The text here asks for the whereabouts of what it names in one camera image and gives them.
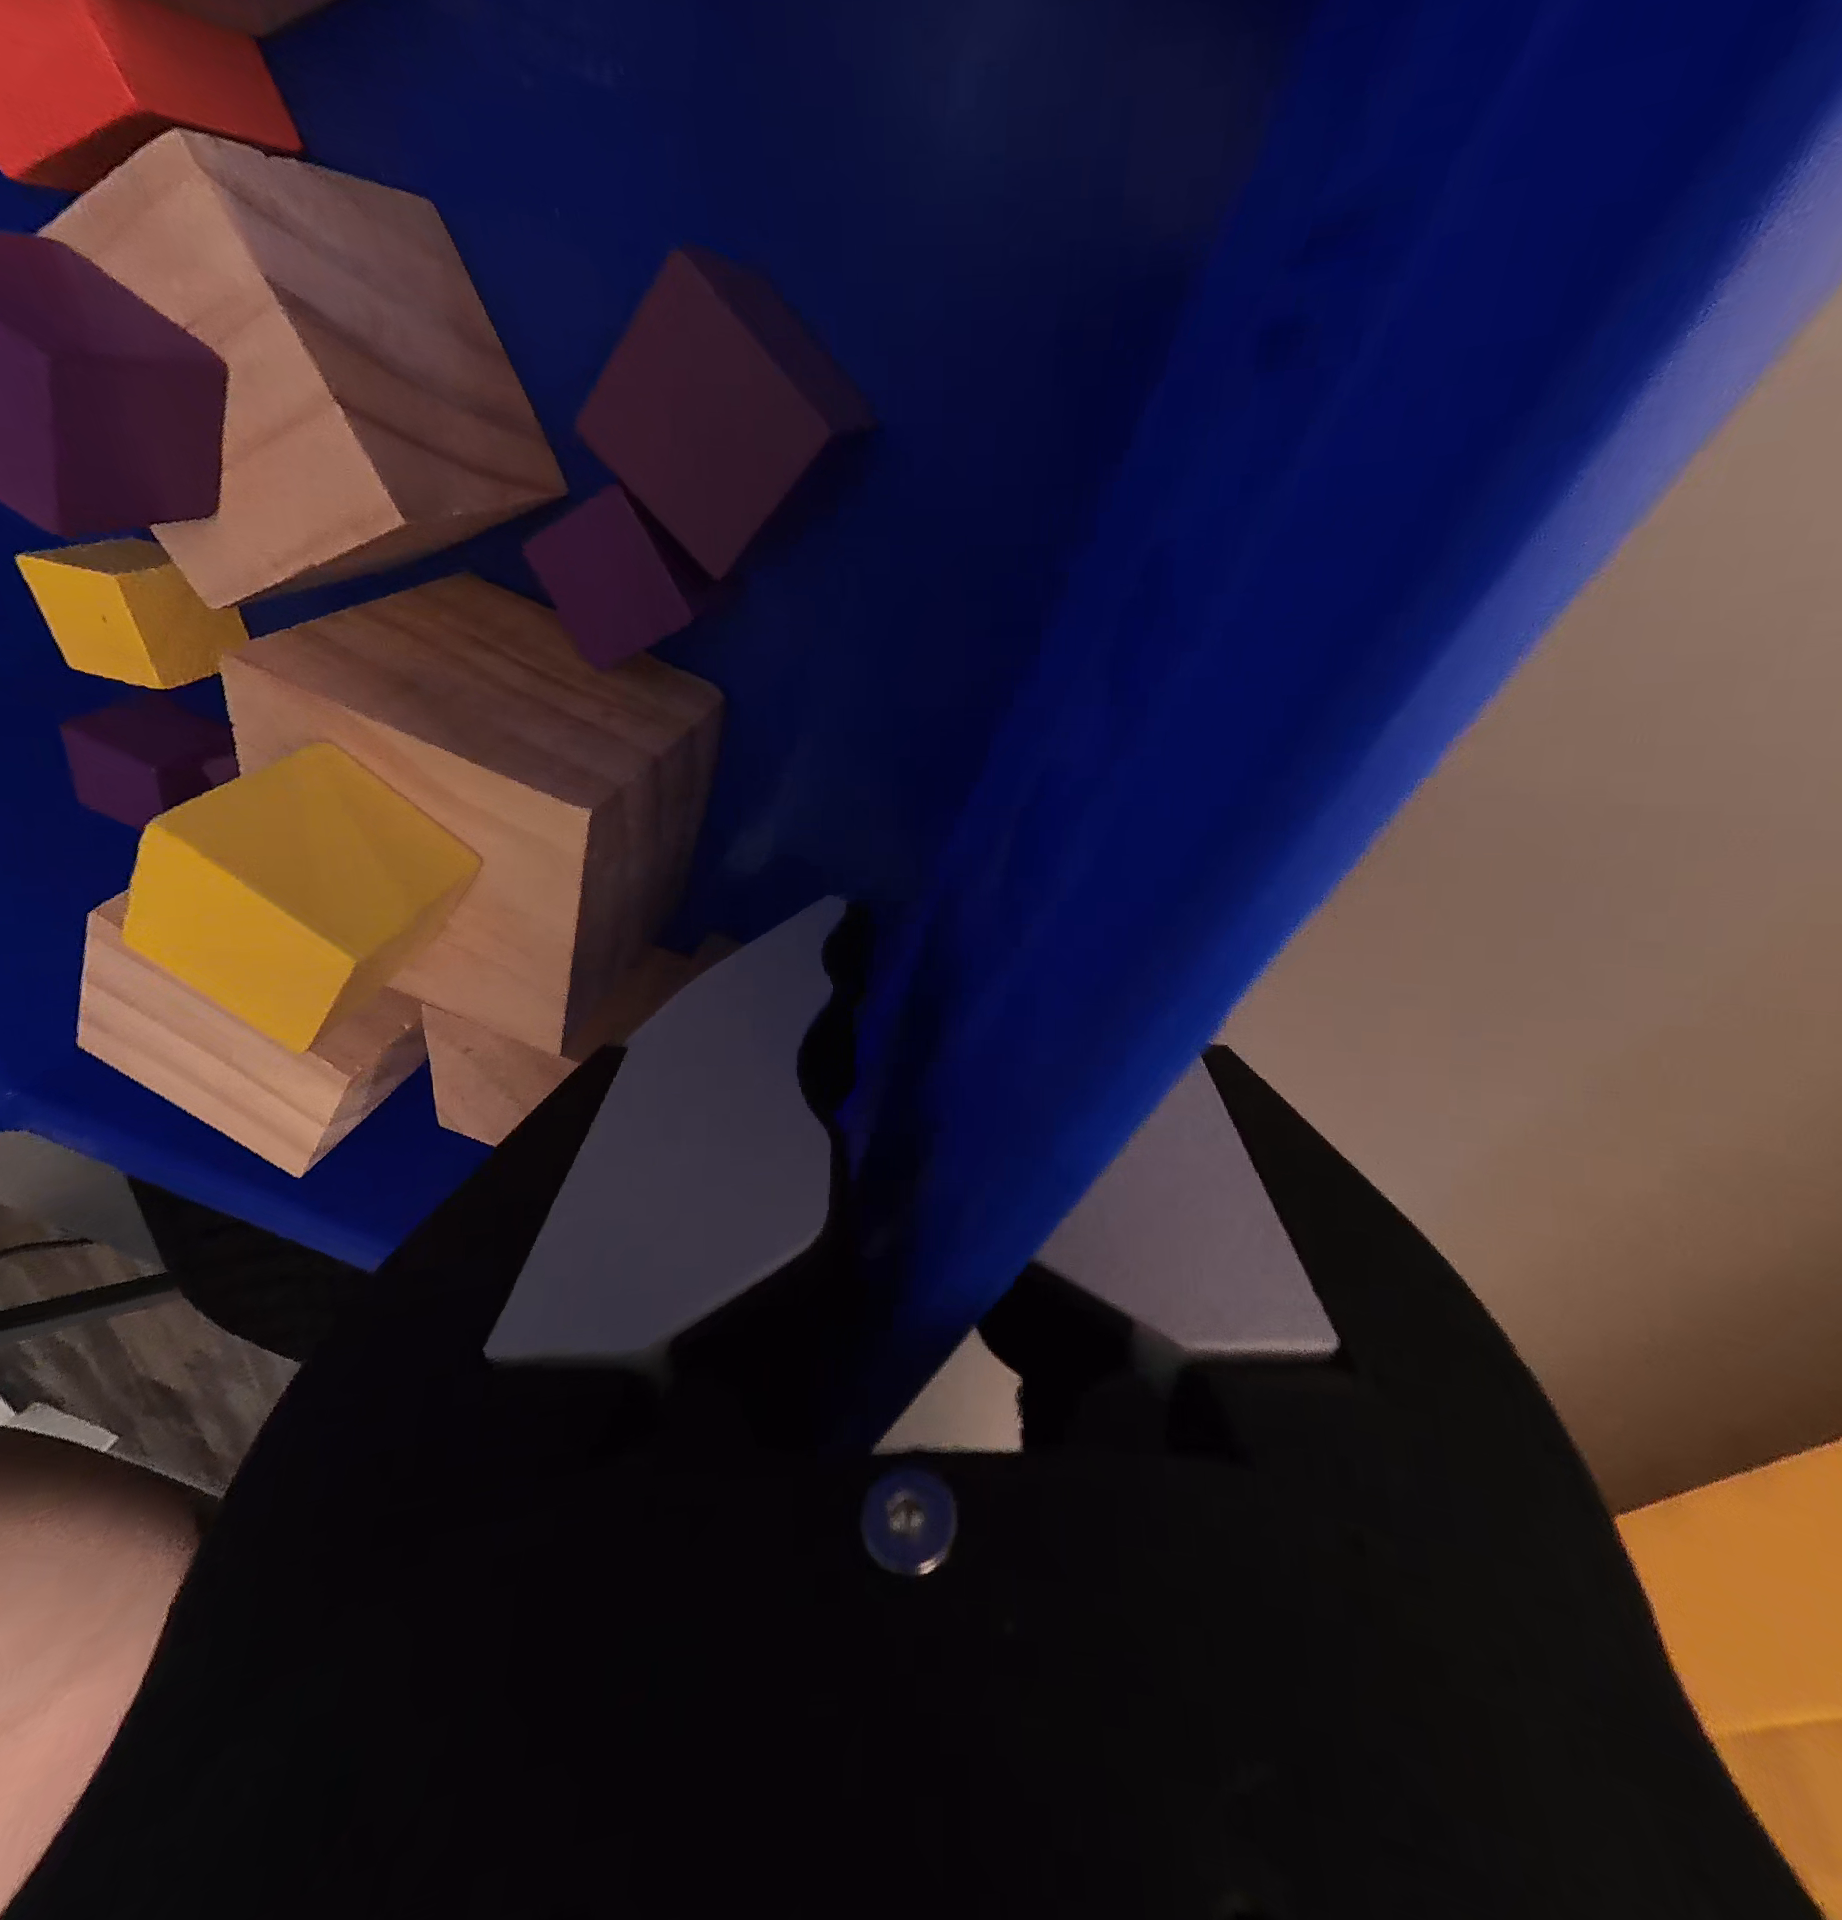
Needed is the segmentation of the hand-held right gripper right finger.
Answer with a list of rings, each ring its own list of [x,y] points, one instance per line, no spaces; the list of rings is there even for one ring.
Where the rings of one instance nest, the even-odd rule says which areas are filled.
[[[1161,1380],[1191,1361],[1340,1355],[1211,1063],[1174,1084],[981,1321],[1017,1374],[1053,1364],[1061,1335]]]

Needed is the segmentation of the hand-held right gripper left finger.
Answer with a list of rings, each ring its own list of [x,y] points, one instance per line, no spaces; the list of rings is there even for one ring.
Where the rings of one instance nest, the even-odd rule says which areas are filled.
[[[800,1046],[832,996],[813,899],[698,972],[627,1041],[483,1355],[640,1361],[811,1246],[830,1138]]]

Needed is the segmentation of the blue plastic box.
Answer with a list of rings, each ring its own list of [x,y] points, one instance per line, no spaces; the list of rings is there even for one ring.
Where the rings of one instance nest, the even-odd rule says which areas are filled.
[[[1842,283],[1842,1],[332,5],[571,480],[667,249],[865,391],[676,659],[679,923],[875,909],[871,1440]]]

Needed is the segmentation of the pile of wooden cubes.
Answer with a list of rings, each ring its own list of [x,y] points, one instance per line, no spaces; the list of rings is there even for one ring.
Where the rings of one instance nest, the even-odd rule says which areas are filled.
[[[652,946],[724,698],[649,649],[870,422],[751,272],[667,252],[578,429],[618,482],[470,575],[250,636],[565,482],[443,215],[301,156],[317,5],[0,5],[0,1037],[303,1176],[432,1070],[494,1141],[719,957]]]

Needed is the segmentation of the person's left forearm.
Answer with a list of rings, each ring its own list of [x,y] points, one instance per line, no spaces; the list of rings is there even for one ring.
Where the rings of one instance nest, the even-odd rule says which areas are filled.
[[[184,1485],[0,1426],[0,1916],[118,1738],[201,1529]]]

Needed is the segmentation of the yellow plastic box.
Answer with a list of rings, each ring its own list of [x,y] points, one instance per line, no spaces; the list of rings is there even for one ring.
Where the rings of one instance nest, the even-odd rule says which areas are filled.
[[[1729,1774],[1842,1917],[1842,1440],[1615,1523]]]

